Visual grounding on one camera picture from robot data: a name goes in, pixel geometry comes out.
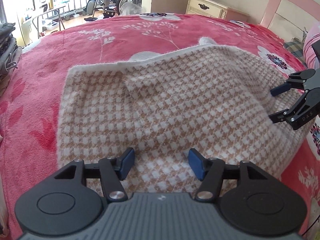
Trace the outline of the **white plastic bag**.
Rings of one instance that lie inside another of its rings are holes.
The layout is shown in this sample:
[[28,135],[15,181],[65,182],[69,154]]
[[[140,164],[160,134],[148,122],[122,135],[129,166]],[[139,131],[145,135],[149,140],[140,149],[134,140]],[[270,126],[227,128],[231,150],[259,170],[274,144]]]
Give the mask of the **white plastic bag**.
[[120,15],[121,16],[128,16],[128,15],[138,15],[143,13],[143,8],[141,4],[135,4],[133,2],[125,2],[120,7]]

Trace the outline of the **pink bed headboard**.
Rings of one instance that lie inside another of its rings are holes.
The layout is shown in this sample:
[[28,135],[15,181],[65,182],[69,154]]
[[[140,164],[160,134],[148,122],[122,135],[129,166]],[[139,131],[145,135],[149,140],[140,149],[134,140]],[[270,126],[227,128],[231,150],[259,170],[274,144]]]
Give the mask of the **pink bed headboard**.
[[317,22],[319,4],[314,0],[268,0],[260,25],[289,41]]

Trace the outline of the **beige houndstooth knit cardigan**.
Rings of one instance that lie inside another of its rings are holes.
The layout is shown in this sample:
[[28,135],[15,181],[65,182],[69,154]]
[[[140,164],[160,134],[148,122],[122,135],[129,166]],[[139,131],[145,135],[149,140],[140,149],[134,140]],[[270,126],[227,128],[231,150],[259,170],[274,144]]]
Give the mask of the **beige houndstooth knit cardigan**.
[[258,56],[202,44],[143,61],[72,67],[63,89],[57,164],[93,163],[131,147],[127,192],[195,192],[187,153],[230,164],[249,160],[278,177],[312,123],[293,130],[269,115],[293,105],[297,91],[273,97],[284,76]]

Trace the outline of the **folded dark grey clothes stack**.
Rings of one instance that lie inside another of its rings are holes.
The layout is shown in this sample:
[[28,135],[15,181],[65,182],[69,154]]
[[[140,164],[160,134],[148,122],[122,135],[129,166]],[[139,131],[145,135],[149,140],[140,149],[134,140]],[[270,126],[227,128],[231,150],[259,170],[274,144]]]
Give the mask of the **folded dark grey clothes stack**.
[[9,85],[13,71],[18,68],[17,65],[22,54],[22,47],[17,44],[16,38],[12,35],[14,30],[14,23],[1,23],[1,96]]

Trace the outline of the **plaid pillow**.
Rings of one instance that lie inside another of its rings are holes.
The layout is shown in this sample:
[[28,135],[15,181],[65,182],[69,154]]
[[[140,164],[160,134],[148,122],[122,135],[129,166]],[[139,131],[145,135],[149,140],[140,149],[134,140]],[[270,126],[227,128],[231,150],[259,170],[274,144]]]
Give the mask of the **plaid pillow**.
[[299,59],[302,64],[305,64],[303,56],[303,45],[304,43],[298,38],[293,38],[291,41],[285,42],[283,47],[289,51],[294,57]]

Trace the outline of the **cream bedside nightstand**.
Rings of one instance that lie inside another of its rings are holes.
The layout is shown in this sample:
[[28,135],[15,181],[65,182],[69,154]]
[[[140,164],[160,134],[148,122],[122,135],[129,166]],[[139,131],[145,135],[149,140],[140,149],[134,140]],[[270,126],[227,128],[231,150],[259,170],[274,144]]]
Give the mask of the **cream bedside nightstand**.
[[249,20],[248,14],[212,0],[188,0],[185,13],[240,22]]

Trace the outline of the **folding table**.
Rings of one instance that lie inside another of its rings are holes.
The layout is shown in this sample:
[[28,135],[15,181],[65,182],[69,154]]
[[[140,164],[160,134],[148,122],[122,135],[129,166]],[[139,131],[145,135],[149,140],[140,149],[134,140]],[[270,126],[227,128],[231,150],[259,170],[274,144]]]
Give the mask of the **folding table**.
[[36,30],[37,38],[41,37],[43,27],[47,28],[49,26],[49,30],[58,28],[59,31],[65,29],[65,25],[62,20],[62,14],[65,7],[66,5],[64,4],[56,5],[53,6],[52,9],[41,12],[32,18],[31,23]]

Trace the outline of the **small black folding chair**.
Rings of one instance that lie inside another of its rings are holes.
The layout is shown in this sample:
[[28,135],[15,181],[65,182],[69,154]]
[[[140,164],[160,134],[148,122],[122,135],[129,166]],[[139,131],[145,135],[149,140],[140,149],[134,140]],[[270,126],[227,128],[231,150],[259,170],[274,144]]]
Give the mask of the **small black folding chair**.
[[98,19],[97,17],[94,16],[96,3],[97,3],[97,0],[88,0],[87,5],[84,9],[84,12],[90,15],[90,17],[84,18],[86,22],[93,22]]

